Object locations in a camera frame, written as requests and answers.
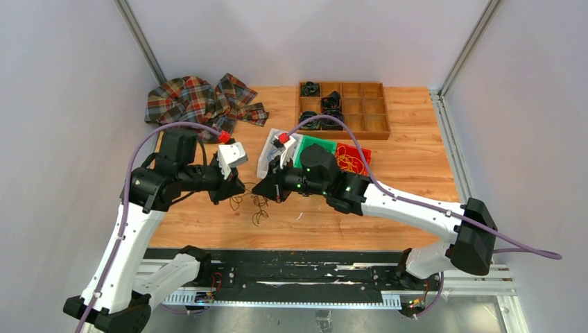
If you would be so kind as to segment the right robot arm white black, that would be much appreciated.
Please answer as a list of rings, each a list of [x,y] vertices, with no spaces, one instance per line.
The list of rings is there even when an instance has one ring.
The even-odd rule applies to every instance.
[[[276,203],[293,192],[321,195],[337,212],[400,221],[437,235],[438,242],[402,253],[396,278],[405,289],[448,270],[477,276],[489,273],[497,227],[483,201],[469,198],[465,204],[450,203],[398,191],[341,170],[334,155],[317,144],[306,147],[300,161],[302,166],[295,168],[275,157],[253,193]]]

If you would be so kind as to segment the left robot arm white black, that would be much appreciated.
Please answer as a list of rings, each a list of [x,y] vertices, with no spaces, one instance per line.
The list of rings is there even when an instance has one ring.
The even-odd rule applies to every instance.
[[[141,332],[153,310],[183,285],[215,288],[211,255],[194,246],[181,249],[148,277],[136,276],[155,230],[183,192],[205,191],[218,204],[245,191],[237,170],[248,161],[243,145],[215,130],[220,142],[216,154],[196,165],[199,128],[189,122],[160,126],[158,152],[138,167],[129,161],[115,227],[101,262],[84,291],[68,298],[63,307],[78,320],[77,332],[85,325],[102,332]]]

